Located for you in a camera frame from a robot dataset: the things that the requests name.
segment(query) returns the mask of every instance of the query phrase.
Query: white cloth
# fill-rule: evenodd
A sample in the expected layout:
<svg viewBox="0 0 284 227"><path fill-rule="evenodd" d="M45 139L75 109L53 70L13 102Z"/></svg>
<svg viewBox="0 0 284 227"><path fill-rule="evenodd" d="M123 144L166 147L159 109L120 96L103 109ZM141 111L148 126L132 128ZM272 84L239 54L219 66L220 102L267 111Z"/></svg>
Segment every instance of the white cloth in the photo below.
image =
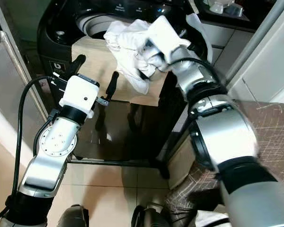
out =
<svg viewBox="0 0 284 227"><path fill-rule="evenodd" d="M117 60L116 71L122 73L133 88L142 94L147 94L149 82L141 79L137 69L150 77L156 67L148 64L139 54L139 48L146 43L149 24L142 20L135 20L129 26L121 21L110 24L104 38L107 46Z"/></svg>
<svg viewBox="0 0 284 227"><path fill-rule="evenodd" d="M195 218L195 226L203 227L215 221L228 218L227 214L221 214L212 211L198 210L197 216ZM224 223L218 225L219 227L231 227L230 223Z"/></svg>

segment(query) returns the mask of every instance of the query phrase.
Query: beige floor tile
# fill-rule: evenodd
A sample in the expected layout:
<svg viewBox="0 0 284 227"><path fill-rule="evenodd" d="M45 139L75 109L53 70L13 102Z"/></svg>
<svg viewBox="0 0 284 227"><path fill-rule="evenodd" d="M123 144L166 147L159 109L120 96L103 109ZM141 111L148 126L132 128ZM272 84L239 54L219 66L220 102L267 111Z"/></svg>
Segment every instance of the beige floor tile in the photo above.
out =
<svg viewBox="0 0 284 227"><path fill-rule="evenodd" d="M137 205L147 206L148 202L154 202L163 205L168 189L138 188Z"/></svg>
<svg viewBox="0 0 284 227"><path fill-rule="evenodd" d="M137 168L68 164L62 184L136 187Z"/></svg>
<svg viewBox="0 0 284 227"><path fill-rule="evenodd" d="M138 168L137 184L138 188L169 188L168 181L154 168Z"/></svg>
<svg viewBox="0 0 284 227"><path fill-rule="evenodd" d="M89 210L91 227L129 227L136 207L136 189L61 185L48 215L48 227L55 227L62 213L73 204Z"/></svg>

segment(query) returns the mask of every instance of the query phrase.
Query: washing machine drum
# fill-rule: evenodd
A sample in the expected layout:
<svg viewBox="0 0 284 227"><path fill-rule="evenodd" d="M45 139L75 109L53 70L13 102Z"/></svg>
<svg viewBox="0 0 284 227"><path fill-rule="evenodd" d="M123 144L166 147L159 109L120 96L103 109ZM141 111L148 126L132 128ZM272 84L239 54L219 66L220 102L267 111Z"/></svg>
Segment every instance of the washing machine drum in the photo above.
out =
<svg viewBox="0 0 284 227"><path fill-rule="evenodd" d="M113 21L122 21L125 25L130 25L133 20L113 15L93 14L77 19L78 28L86 35L94 39L104 39L103 35Z"/></svg>

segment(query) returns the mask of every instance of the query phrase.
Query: black washing machine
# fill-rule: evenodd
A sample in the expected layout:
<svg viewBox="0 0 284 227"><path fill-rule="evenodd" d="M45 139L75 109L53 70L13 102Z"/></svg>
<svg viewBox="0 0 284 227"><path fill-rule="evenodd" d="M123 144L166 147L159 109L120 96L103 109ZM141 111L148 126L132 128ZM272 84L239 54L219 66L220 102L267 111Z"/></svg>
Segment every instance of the black washing machine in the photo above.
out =
<svg viewBox="0 0 284 227"><path fill-rule="evenodd" d="M135 19L153 22L165 15L175 31L192 41L190 48L206 59L206 44L186 23L191 8L183 0L53 0L38 28L38 53L45 73L60 75L68 69L71 45L85 35L103 39L111 21L132 23ZM169 73L160 94L158 107L111 102L96 106L93 119L79 133L73 162L126 166L159 167L166 161L156 157L181 115L186 103L176 77ZM62 91L50 84L58 102Z"/></svg>

